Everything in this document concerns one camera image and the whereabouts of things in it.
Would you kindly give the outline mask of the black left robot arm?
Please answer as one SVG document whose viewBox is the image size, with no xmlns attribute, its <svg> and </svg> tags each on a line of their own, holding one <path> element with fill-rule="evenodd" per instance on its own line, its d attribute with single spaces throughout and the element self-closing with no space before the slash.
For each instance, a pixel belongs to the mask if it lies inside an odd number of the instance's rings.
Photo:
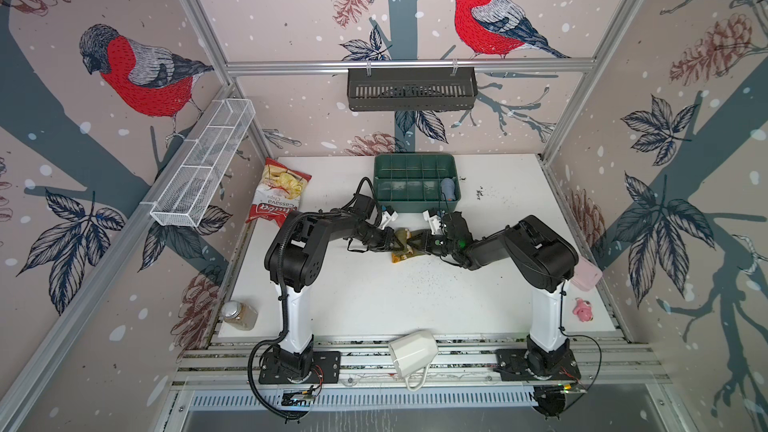
<svg viewBox="0 0 768 432">
<path fill-rule="evenodd" d="M 274 340 L 278 363 L 299 375 L 308 373 L 313 354 L 309 287 L 317 280 L 330 242 L 357 240 L 363 252 L 396 252 L 405 245 L 390 227 L 368 222 L 367 213 L 342 209 L 328 212 L 292 211 L 264 258 L 276 285 L 282 327 Z"/>
</svg>

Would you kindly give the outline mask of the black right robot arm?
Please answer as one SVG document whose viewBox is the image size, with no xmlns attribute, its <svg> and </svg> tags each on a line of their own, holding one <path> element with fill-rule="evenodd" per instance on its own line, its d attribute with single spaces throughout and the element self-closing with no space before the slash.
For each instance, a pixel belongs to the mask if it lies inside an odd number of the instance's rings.
<svg viewBox="0 0 768 432">
<path fill-rule="evenodd" d="M 416 251 L 476 271 L 489 264 L 511 260 L 534 288 L 532 323 L 527 336 L 526 361 L 536 376 L 549 376 L 561 367 L 570 352 L 563 319 L 565 286 L 575 272 L 579 256 L 562 236 L 529 215 L 514 226 L 475 240 L 460 212 L 442 217 L 442 232 L 414 232 L 407 244 Z"/>
</svg>

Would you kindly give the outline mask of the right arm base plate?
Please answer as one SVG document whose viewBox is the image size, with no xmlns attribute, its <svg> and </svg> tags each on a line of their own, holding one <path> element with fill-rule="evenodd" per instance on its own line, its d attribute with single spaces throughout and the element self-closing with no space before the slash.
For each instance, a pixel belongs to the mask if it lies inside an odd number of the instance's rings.
<svg viewBox="0 0 768 432">
<path fill-rule="evenodd" d="M 494 371 L 505 382 L 581 380 L 581 373 L 570 348 L 565 346 L 552 352 L 538 349 L 498 349 Z"/>
</svg>

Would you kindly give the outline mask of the olive yellow sock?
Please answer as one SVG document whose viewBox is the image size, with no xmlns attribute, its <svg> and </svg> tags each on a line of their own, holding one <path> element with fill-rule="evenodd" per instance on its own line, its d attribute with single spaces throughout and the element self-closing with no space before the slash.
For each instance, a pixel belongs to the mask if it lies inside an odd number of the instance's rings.
<svg viewBox="0 0 768 432">
<path fill-rule="evenodd" d="M 395 238 L 399 243 L 399 246 L 391 253 L 392 262 L 399 263 L 411 258 L 426 255 L 427 252 L 425 251 L 425 240 L 429 237 L 429 235 L 430 232 L 426 229 L 396 229 Z"/>
</svg>

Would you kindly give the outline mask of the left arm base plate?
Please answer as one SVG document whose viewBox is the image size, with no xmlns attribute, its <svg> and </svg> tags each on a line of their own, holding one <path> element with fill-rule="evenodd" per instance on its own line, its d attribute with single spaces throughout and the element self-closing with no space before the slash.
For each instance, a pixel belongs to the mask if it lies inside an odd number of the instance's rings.
<svg viewBox="0 0 768 432">
<path fill-rule="evenodd" d="M 341 353 L 310 350 L 291 353 L 280 348 L 265 354 L 259 366 L 260 385 L 336 384 L 339 380 Z"/>
</svg>

